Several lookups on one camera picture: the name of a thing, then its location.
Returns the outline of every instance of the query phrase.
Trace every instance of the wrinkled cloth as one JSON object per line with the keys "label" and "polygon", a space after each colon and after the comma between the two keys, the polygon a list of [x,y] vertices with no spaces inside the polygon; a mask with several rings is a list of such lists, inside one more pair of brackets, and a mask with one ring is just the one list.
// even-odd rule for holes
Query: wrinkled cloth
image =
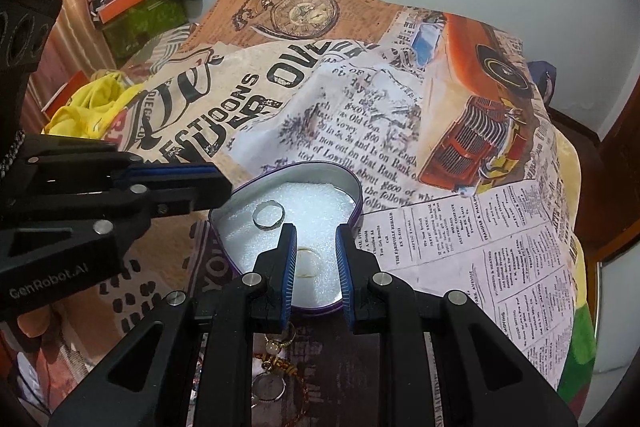
{"label": "wrinkled cloth", "polygon": [[100,139],[118,113],[142,86],[127,87],[119,71],[82,86],[51,118],[44,134]]}

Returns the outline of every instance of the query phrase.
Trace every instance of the vintage car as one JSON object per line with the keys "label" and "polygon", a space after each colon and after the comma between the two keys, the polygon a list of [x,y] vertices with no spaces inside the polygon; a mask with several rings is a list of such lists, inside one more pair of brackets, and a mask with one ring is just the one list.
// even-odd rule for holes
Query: vintage car
{"label": "vintage car", "polygon": [[[428,127],[430,156],[422,183],[471,195],[492,186],[517,165],[526,146],[525,122],[514,104],[532,97],[526,77],[501,51],[493,29],[480,22],[445,15],[446,80],[432,80]],[[450,115],[460,116],[450,123]]]}

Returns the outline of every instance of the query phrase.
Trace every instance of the metal screw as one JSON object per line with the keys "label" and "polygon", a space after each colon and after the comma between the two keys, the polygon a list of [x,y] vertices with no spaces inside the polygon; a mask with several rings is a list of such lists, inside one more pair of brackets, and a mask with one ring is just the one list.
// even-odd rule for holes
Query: metal screw
{"label": "metal screw", "polygon": [[373,282],[378,286],[386,286],[387,284],[391,284],[391,281],[394,278],[391,277],[387,272],[378,272],[373,275]]}
{"label": "metal screw", "polygon": [[113,223],[108,219],[98,219],[94,223],[94,232],[100,235],[105,235],[113,231]]}
{"label": "metal screw", "polygon": [[139,183],[136,183],[135,185],[131,185],[129,187],[129,190],[134,194],[144,194],[146,192],[146,187],[145,185],[140,185]]}
{"label": "metal screw", "polygon": [[171,304],[171,306],[180,306],[180,304],[187,300],[187,295],[185,295],[184,292],[175,291],[169,293],[165,299],[169,304]]}
{"label": "metal screw", "polygon": [[262,280],[262,275],[256,272],[245,273],[242,276],[242,282],[247,286],[255,286],[257,284],[260,284],[261,280]]}
{"label": "metal screw", "polygon": [[449,292],[447,297],[449,298],[449,301],[456,306],[462,306],[462,304],[466,302],[466,294],[462,293],[460,290],[453,290],[452,292]]}

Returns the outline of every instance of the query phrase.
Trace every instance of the green box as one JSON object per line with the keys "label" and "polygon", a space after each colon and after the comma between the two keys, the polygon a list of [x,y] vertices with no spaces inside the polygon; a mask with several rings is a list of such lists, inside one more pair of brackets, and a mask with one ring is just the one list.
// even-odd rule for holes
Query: green box
{"label": "green box", "polygon": [[107,22],[102,33],[117,67],[121,67],[150,39],[187,21],[178,1],[143,0]]}

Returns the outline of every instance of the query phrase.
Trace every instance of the orange curtain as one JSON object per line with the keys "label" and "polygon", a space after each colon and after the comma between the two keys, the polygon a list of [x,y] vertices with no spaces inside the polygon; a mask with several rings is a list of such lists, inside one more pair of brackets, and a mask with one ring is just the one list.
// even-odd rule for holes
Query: orange curtain
{"label": "orange curtain", "polygon": [[22,108],[22,127],[39,133],[47,123],[40,112],[52,95],[81,70],[87,76],[115,64],[102,34],[94,28],[86,0],[62,0],[62,11],[31,75]]}

